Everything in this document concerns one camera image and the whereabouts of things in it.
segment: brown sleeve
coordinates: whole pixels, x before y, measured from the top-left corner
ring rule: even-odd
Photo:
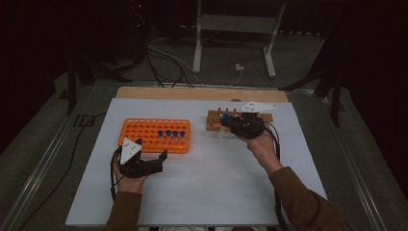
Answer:
[[[290,167],[272,173],[269,180],[296,230],[345,230],[340,211],[317,193],[308,190]]]
[[[141,194],[118,192],[111,215],[106,224],[107,231],[136,230],[139,220]]]

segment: dark background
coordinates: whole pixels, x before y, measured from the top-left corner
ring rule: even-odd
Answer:
[[[96,61],[114,63],[120,49],[117,45],[124,39],[121,29],[134,23],[140,30],[136,33],[140,46],[134,54],[142,59],[152,26],[178,39],[183,36],[179,25],[195,23],[195,1],[135,2],[141,3],[137,10],[143,21],[128,19],[129,2],[125,0],[0,3],[0,107],[4,133],[0,153],[55,92],[53,80],[66,72],[67,54],[72,46]],[[228,3],[229,13],[269,13],[260,11],[252,1],[203,2],[203,11],[208,12],[225,12]],[[272,5],[271,13],[276,12]],[[408,181],[404,181],[408,157],[403,136],[407,130],[404,102],[404,78],[408,76],[407,11],[408,5],[402,1],[291,3],[281,24],[284,35],[299,32],[326,37],[312,72],[330,67],[341,73],[343,87],[350,90],[405,195],[408,194]]]

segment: hand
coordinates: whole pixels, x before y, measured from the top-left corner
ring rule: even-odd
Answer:
[[[129,192],[129,193],[141,193],[141,188],[146,180],[147,176],[142,176],[139,178],[129,178],[123,176],[119,170],[119,161],[117,157],[114,157],[114,173],[117,183],[118,192]]]
[[[271,175],[283,167],[276,156],[273,138],[268,131],[264,131],[261,136],[251,140],[242,137],[238,138],[246,142],[246,148],[253,153],[258,163],[264,168],[268,175]]]

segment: test tube rack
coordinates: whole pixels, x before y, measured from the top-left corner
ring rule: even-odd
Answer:
[[[221,128],[221,123],[219,122],[219,119],[224,115],[224,114],[230,114],[231,116],[241,116],[242,112],[237,112],[237,109],[233,109],[232,111],[229,111],[228,108],[225,110],[222,110],[221,108],[218,108],[218,110],[209,110],[207,114],[207,126],[206,129],[207,131],[219,131]],[[261,116],[264,121],[266,122],[273,122],[273,116],[272,114],[260,114],[257,113],[258,116]],[[229,128],[225,128],[225,132],[231,132]]]
[[[126,118],[117,144],[123,139],[142,140],[141,152],[185,154],[190,147],[191,124],[187,119]]]

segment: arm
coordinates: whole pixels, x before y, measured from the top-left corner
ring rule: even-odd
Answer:
[[[297,230],[344,230],[344,218],[330,202],[309,191],[290,167],[283,167],[275,154],[273,139],[267,131],[245,141],[282,200],[283,208]]]
[[[123,177],[119,172],[117,158],[114,164],[117,194],[111,215],[106,225],[107,231],[135,230],[141,205],[141,189],[147,176],[140,178]]]

